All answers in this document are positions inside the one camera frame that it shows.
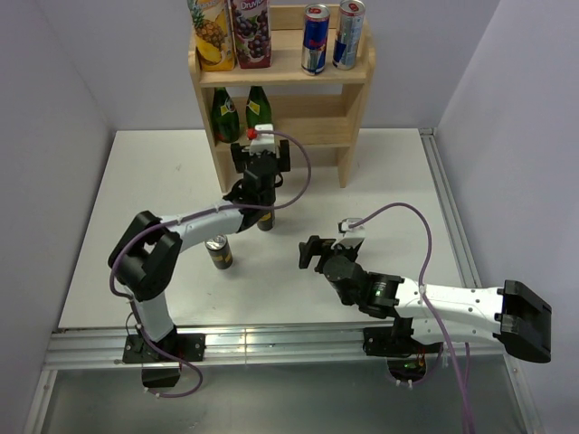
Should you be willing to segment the green Perrier bottle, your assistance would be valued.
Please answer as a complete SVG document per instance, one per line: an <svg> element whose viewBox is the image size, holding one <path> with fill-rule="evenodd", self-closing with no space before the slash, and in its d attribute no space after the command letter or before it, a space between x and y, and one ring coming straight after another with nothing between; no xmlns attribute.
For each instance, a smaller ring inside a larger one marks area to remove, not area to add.
<svg viewBox="0 0 579 434"><path fill-rule="evenodd" d="M239 115L225 87L214 89L211 121L215 138L224 143L234 143L240 132Z"/></svg>
<svg viewBox="0 0 579 434"><path fill-rule="evenodd" d="M262 86L251 86L245 109L248 129L272 123L271 104Z"/></svg>

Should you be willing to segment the black yellow label can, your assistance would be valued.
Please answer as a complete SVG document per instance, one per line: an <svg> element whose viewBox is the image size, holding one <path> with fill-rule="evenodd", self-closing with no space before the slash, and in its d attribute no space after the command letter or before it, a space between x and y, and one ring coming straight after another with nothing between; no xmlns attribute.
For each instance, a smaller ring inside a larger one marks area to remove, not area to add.
<svg viewBox="0 0 579 434"><path fill-rule="evenodd" d="M270 231L275 225L275 211L271 208L260 210L257 227L260 231Z"/></svg>

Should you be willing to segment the black gold band can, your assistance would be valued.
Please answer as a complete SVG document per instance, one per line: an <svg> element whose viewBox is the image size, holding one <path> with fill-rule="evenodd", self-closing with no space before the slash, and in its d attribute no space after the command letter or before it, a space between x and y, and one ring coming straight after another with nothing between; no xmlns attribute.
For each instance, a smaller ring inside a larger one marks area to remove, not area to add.
<svg viewBox="0 0 579 434"><path fill-rule="evenodd" d="M215 235L205 241L204 246L217 269L228 269L231 267L233 254L226 235Z"/></svg>

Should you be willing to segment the blue Red Bull can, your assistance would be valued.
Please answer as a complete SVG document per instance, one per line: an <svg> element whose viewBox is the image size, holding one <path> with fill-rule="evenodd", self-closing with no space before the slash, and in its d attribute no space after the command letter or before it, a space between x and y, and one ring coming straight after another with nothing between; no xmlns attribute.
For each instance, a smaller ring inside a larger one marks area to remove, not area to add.
<svg viewBox="0 0 579 434"><path fill-rule="evenodd" d="M304 9L301 67L309 75L318 75L325 68L329 19L325 5L311 4Z"/></svg>

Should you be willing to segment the silver Red Bull can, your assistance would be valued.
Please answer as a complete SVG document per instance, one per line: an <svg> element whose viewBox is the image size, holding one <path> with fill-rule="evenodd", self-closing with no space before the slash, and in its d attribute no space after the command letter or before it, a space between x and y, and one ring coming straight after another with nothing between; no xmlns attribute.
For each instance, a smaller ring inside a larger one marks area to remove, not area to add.
<svg viewBox="0 0 579 434"><path fill-rule="evenodd" d="M351 70L356 64L358 44L365 19L362 1L342 1L338 8L337 31L332 63L340 70Z"/></svg>

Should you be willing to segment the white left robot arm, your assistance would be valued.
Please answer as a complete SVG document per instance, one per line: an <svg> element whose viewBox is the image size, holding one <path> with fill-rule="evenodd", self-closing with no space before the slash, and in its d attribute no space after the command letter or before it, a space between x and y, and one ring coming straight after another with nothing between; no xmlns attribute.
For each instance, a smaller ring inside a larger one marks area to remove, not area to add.
<svg viewBox="0 0 579 434"><path fill-rule="evenodd" d="M232 190L214 207L188 218L161 218L140 212L126 229L108 259L110 284L120 283L125 292L113 292L129 300L147 337L144 351L156 361L177 354L176 325L168 313L164 292L173 277L181 252L217 235L235 234L256 225L266 231L272 225L275 189L290 170L290 145L280 141L279 151L249 154L235 145L236 168L242 173Z"/></svg>

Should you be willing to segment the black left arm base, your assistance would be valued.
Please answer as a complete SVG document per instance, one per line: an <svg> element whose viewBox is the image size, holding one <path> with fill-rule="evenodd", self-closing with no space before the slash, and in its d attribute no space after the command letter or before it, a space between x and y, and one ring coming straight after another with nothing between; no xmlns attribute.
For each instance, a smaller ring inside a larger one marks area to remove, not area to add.
<svg viewBox="0 0 579 434"><path fill-rule="evenodd" d="M185 362L196 363L204 359L205 334L179 334L171 332L154 349L142 334L129 335L121 361L141 365L141 381L149 390L166 390L177 385Z"/></svg>

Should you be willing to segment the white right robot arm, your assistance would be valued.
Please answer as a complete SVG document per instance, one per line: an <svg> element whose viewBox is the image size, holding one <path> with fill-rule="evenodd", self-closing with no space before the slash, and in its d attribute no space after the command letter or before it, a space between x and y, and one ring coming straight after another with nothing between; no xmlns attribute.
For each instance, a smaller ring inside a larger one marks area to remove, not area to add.
<svg viewBox="0 0 579 434"><path fill-rule="evenodd" d="M345 306L355 306L391 325L367 327L363 349L369 356L404 358L434 354L453 343L500 343L506 352L531 363L551 360L552 308L527 285L507 280L498 288L427 285L397 275L364 270L356 261L361 240L322 239L299 244L299 268L318 259L323 275Z"/></svg>

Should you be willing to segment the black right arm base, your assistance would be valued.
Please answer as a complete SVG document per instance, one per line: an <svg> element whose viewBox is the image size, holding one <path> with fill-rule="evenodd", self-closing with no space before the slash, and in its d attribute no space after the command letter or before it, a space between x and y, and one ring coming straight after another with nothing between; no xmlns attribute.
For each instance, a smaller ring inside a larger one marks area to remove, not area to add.
<svg viewBox="0 0 579 434"><path fill-rule="evenodd" d="M396 382L422 381L441 361L443 344L419 343L409 326L365 327L363 337L365 355L384 358L387 372Z"/></svg>

